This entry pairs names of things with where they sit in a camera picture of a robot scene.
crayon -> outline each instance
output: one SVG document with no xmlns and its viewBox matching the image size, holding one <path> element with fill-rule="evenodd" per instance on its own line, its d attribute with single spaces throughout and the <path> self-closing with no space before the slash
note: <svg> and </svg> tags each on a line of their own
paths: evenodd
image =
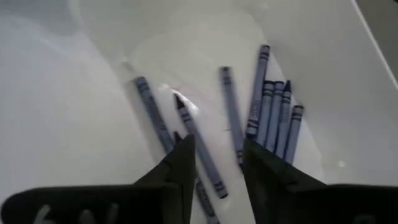
<svg viewBox="0 0 398 224">
<path fill-rule="evenodd" d="M 289 137 L 287 139 L 287 145 L 284 154 L 284 160 L 289 164 L 293 164 L 303 113 L 303 106 L 296 105 L 293 107 L 292 118 L 290 119 Z"/>
<path fill-rule="evenodd" d="M 176 94 L 174 94 L 174 97 L 177 111 L 180 114 L 187 131 L 195 137 L 199 158 L 205 167 L 206 173 L 209 176 L 211 183 L 213 184 L 219 198 L 227 197 L 228 191 L 221 180 L 221 176 L 218 173 L 218 170 L 210 156 L 210 153 L 208 152 L 205 142 L 201 137 L 195 122 L 189 114 L 188 108 L 184 105 L 184 103 L 182 103 L 181 99 Z"/>
<path fill-rule="evenodd" d="M 260 125 L 257 133 L 256 142 L 263 147 L 265 146 L 267 139 L 269 115 L 271 113 L 272 97 L 274 95 L 274 82 L 266 80 L 264 81 L 264 88 L 262 91 L 262 108 Z"/>
<path fill-rule="evenodd" d="M 289 133 L 289 115 L 290 115 L 290 98 L 292 90 L 290 81 L 286 82 L 284 94 L 282 97 L 282 105 L 280 106 L 278 138 L 275 154 L 283 159 L 287 142 L 287 134 Z"/>
<path fill-rule="evenodd" d="M 167 130 L 162 116 L 160 115 L 155 98 L 149 88 L 147 80 L 144 77 L 137 77 L 134 79 L 134 83 L 136 84 L 138 92 L 141 96 L 141 100 L 145 105 L 160 142 L 165 148 L 166 153 L 171 152 L 174 149 L 174 141 Z"/>
<path fill-rule="evenodd" d="M 176 144 L 182 141 L 181 136 L 176 131 L 174 131 L 174 141 Z M 197 172 L 197 177 L 195 178 L 195 192 L 197 193 L 197 197 L 199 198 L 199 203 L 205 213 L 207 224 L 220 224 L 220 221 L 218 220 L 214 208 L 211 205 L 210 198 L 207 195 L 206 189 L 203 186 L 203 183 L 200 179 L 198 172 Z"/>
<path fill-rule="evenodd" d="M 221 84 L 224 87 L 224 100 L 226 110 L 229 117 L 229 126 L 231 128 L 232 140 L 234 143 L 236 158 L 238 165 L 242 168 L 243 165 L 243 134 L 241 127 L 241 120 L 239 116 L 238 106 L 236 103 L 236 94 L 234 89 L 234 83 L 231 77 L 231 68 L 222 67 L 220 68 Z"/>
<path fill-rule="evenodd" d="M 280 103 L 282 102 L 284 83 L 276 81 L 274 85 L 274 97 L 272 98 L 271 114 L 269 115 L 269 124 L 266 140 L 266 149 L 275 151 L 276 136 L 278 132 Z"/>
<path fill-rule="evenodd" d="M 262 85 L 266 77 L 270 47 L 262 45 L 257 62 L 257 72 L 254 78 L 253 94 L 249 110 L 248 125 L 246 126 L 246 138 L 255 140 L 260 122 Z"/>
</svg>

white container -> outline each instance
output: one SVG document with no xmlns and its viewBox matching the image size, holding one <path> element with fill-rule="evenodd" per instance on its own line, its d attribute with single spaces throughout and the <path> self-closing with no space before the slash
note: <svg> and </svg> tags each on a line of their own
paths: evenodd
<svg viewBox="0 0 398 224">
<path fill-rule="evenodd" d="M 397 85 L 353 1 L 1 4 L 2 199 L 38 186 L 130 183 L 155 166 L 164 153 L 130 83 L 143 75 L 170 131 L 186 134 L 172 93 L 189 102 L 229 190 L 219 200 L 204 179 L 221 222 L 254 223 L 217 68 L 233 67 L 245 127 L 264 43 L 267 78 L 290 79 L 306 109 L 294 165 L 328 184 L 398 184 Z M 196 201 L 192 223 L 205 223 Z"/>
</svg>

blue crayon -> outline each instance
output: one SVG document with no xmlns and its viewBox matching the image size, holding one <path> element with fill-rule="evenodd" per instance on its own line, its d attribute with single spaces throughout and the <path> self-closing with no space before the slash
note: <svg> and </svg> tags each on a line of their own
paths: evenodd
<svg viewBox="0 0 398 224">
<path fill-rule="evenodd" d="M 293 107 L 292 118 L 290 120 L 289 137 L 287 139 L 287 145 L 284 154 L 284 160 L 289 164 L 293 164 L 303 113 L 303 106 L 296 105 Z"/>
<path fill-rule="evenodd" d="M 188 108 L 184 105 L 182 100 L 174 94 L 175 105 L 177 107 L 177 111 L 180 114 L 182 121 L 190 134 L 193 134 L 197 144 L 197 152 L 200 160 L 205 167 L 206 173 L 213 184 L 219 198 L 225 198 L 228 196 L 228 191 L 224 185 L 223 180 L 221 179 L 220 173 L 218 172 L 216 165 L 213 159 L 210 156 L 210 153 L 206 147 L 206 144 L 199 133 L 199 130 L 191 117 Z"/>
<path fill-rule="evenodd" d="M 248 125 L 246 126 L 246 138 L 255 140 L 260 122 L 262 84 L 266 77 L 270 47 L 262 45 L 259 52 L 256 77 L 254 78 L 253 94 L 249 110 Z"/>
<path fill-rule="evenodd" d="M 149 88 L 147 80 L 144 77 L 137 77 L 134 79 L 134 83 L 136 84 L 141 100 L 145 105 L 160 142 L 166 150 L 166 153 L 171 152 L 174 149 L 174 141 L 167 130 L 162 116 L 160 115 L 155 98 Z"/>
<path fill-rule="evenodd" d="M 259 131 L 257 133 L 256 142 L 263 147 L 265 146 L 267 139 L 267 130 L 269 123 L 269 115 L 271 113 L 272 97 L 274 95 L 274 82 L 266 80 L 264 81 L 264 88 L 262 91 L 262 108 Z"/>
<path fill-rule="evenodd" d="M 231 77 L 231 68 L 220 68 L 221 84 L 224 87 L 224 99 L 226 110 L 229 117 L 229 126 L 231 128 L 232 140 L 234 143 L 235 154 L 238 164 L 242 169 L 243 165 L 243 134 L 241 127 L 241 120 L 239 116 L 238 106 L 236 104 L 236 94 L 234 90 L 234 83 Z"/>
<path fill-rule="evenodd" d="M 278 133 L 278 121 L 280 104 L 282 102 L 282 95 L 284 90 L 284 83 L 282 81 L 276 81 L 274 85 L 274 97 L 272 98 L 271 115 L 269 116 L 266 149 L 274 152 L 276 136 Z"/>
<path fill-rule="evenodd" d="M 290 115 L 290 98 L 292 97 L 292 89 L 290 81 L 286 82 L 284 95 L 282 97 L 282 105 L 280 106 L 278 139 L 275 154 L 280 158 L 284 157 L 287 134 L 289 132 L 289 115 Z"/>
<path fill-rule="evenodd" d="M 176 131 L 174 131 L 174 141 L 176 144 L 182 141 L 181 136 Z M 201 181 L 198 172 L 197 172 L 197 177 L 195 178 L 194 186 L 195 186 L 195 192 L 197 193 L 197 197 L 199 199 L 199 203 L 205 213 L 207 224 L 220 224 L 220 221 L 218 220 L 216 212 L 214 211 L 209 196 L 207 195 L 205 186 L 203 185 L 203 182 Z"/>
</svg>

black plastic piece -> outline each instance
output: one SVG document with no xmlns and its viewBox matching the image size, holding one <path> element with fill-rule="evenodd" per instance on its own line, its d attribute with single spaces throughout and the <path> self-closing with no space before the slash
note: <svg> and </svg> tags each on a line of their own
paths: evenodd
<svg viewBox="0 0 398 224">
<path fill-rule="evenodd" d="M 398 223 L 397 187 L 326 185 L 256 142 L 244 143 L 243 172 L 256 223 Z"/>
<path fill-rule="evenodd" d="M 132 185 L 46 187 L 8 198 L 1 210 L 5 224 L 32 224 L 49 205 L 46 219 L 78 223 L 89 210 L 103 223 L 109 205 L 119 207 L 116 223 L 190 223 L 195 178 L 195 140 L 187 136 L 155 168 Z"/>
</svg>

crayon tip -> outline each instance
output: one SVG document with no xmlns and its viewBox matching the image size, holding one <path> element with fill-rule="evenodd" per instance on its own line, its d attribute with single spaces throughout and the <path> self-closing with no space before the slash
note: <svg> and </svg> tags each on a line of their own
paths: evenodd
<svg viewBox="0 0 398 224">
<path fill-rule="evenodd" d="M 177 109 L 181 109 L 181 108 L 185 107 L 184 103 L 182 103 L 181 99 L 175 93 L 174 93 L 174 99 L 175 99 L 175 103 L 177 104 Z"/>
<path fill-rule="evenodd" d="M 181 138 L 180 134 L 177 131 L 174 131 L 173 134 L 174 134 L 175 143 L 176 144 L 180 143 L 180 141 L 182 141 L 182 138 Z"/>
<path fill-rule="evenodd" d="M 137 84 L 146 83 L 147 79 L 145 77 L 136 77 L 133 81 Z"/>
<path fill-rule="evenodd" d="M 224 67 L 221 68 L 221 70 L 222 70 L 223 72 L 228 72 L 229 67 L 228 67 L 228 66 L 224 66 Z"/>
<path fill-rule="evenodd" d="M 287 80 L 284 91 L 292 92 L 292 88 L 290 87 L 290 80 Z"/>
<path fill-rule="evenodd" d="M 266 44 L 261 45 L 260 54 L 261 53 L 269 54 L 270 49 L 271 49 L 271 47 L 269 45 L 266 45 Z"/>
</svg>

